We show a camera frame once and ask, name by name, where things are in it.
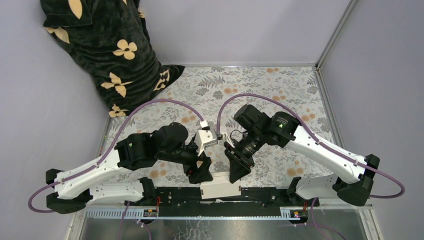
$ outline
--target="dark green blanket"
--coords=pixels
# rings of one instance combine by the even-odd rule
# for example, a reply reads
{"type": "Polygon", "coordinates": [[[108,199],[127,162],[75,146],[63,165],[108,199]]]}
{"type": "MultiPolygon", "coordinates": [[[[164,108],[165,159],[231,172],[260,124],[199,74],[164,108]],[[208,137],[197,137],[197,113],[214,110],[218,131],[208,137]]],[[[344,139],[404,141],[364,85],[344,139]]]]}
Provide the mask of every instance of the dark green blanket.
{"type": "Polygon", "coordinates": [[[139,1],[41,0],[44,27],[90,73],[111,117],[127,116],[184,70],[156,58],[139,1]]]}

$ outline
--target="table surface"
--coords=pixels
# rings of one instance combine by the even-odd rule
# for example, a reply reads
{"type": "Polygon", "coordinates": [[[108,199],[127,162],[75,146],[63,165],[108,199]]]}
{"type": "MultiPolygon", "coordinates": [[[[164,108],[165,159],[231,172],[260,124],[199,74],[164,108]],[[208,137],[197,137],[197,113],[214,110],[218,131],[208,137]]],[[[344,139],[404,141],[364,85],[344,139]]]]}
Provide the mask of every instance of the table surface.
{"type": "MultiPolygon", "coordinates": [[[[195,108],[216,127],[218,111],[230,97],[241,93],[253,93],[272,98],[288,106],[306,122],[311,129],[333,142],[330,123],[312,67],[187,67],[176,82],[161,92],[157,99],[173,99],[195,108]]],[[[230,132],[243,131],[233,116],[245,104],[252,104],[268,116],[282,109],[268,101],[254,97],[239,97],[230,102],[221,116],[221,126],[230,132]]],[[[108,148],[116,136],[125,117],[111,120],[105,136],[103,150],[108,148]]],[[[189,139],[199,128],[199,118],[182,106],[160,102],[149,105],[129,121],[118,137],[125,139],[133,133],[151,133],[172,122],[182,123],[189,132],[189,139]]],[[[235,139],[241,135],[234,133],[235,139]]],[[[211,157],[210,171],[229,171],[229,161],[224,147],[219,145],[206,149],[211,157]]],[[[253,156],[252,172],[241,179],[244,187],[288,187],[293,177],[320,177],[332,172],[317,162],[289,149],[263,146],[253,156]]],[[[183,172],[181,164],[158,160],[153,167],[143,168],[128,174],[107,179],[108,183],[127,183],[148,177],[157,187],[194,187],[183,172]]]]}

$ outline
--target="gray wall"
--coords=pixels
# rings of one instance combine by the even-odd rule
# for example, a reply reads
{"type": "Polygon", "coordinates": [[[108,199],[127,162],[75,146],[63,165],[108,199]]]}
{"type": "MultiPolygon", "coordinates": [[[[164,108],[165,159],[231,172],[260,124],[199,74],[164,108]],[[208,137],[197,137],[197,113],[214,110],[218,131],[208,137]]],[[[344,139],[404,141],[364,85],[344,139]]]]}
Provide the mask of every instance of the gray wall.
{"type": "Polygon", "coordinates": [[[60,240],[71,216],[34,213],[27,200],[45,185],[46,170],[95,157],[107,109],[90,77],[43,28],[39,0],[0,5],[0,239],[60,240]]]}
{"type": "Polygon", "coordinates": [[[141,0],[163,63],[315,63],[349,0],[141,0]]]}
{"type": "MultiPolygon", "coordinates": [[[[406,186],[375,200],[383,236],[422,239],[424,1],[360,0],[322,67],[347,149],[380,157],[406,186]]],[[[373,194],[398,187],[376,177],[373,194]]]]}

